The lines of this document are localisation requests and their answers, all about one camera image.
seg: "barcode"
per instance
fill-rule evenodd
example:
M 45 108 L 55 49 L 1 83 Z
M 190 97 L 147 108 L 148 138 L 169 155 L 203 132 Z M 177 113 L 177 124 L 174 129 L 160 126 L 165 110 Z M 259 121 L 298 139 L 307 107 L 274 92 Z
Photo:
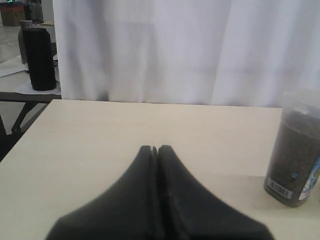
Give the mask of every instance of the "barcode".
M 268 178 L 268 181 L 266 182 L 266 184 L 272 188 L 274 191 L 276 191 L 278 194 L 280 194 L 281 196 L 287 198 L 287 199 L 291 199 L 292 196 L 292 191 L 289 191 L 288 189 L 284 188 L 283 186 L 279 185 L 278 183 L 276 183 L 275 181 L 273 181 L 270 177 Z

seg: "light wood tabletop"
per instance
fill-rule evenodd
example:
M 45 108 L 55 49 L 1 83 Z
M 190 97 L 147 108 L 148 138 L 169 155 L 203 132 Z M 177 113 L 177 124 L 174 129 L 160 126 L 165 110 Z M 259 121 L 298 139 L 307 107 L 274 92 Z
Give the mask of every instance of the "light wood tabletop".
M 43 240 L 57 218 L 112 185 L 142 145 L 172 145 L 207 189 L 276 239 L 319 239 L 319 183 L 297 208 L 263 187 L 281 111 L 54 100 L 0 163 L 0 239 Z

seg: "cardboard box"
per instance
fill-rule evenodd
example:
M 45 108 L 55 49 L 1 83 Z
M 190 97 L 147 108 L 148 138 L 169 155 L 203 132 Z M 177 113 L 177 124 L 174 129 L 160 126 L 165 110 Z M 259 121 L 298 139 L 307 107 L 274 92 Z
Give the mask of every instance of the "cardboard box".
M 19 20 L 26 20 L 25 9 L 23 5 L 0 7 L 3 26 L 19 26 Z

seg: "plastic jar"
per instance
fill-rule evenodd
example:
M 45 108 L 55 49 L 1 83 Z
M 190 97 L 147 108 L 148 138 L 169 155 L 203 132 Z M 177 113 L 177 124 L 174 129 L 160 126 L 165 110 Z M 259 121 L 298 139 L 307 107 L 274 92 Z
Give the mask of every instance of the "plastic jar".
M 320 174 L 320 93 L 287 94 L 264 188 L 297 207 L 311 194 Z

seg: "curtain fold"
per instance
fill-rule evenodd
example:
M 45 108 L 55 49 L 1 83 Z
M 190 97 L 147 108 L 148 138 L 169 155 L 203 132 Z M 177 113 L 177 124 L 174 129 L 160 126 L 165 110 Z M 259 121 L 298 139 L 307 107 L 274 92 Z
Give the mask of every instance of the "curtain fold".
M 319 88 L 318 0 L 55 0 L 64 99 L 278 106 Z

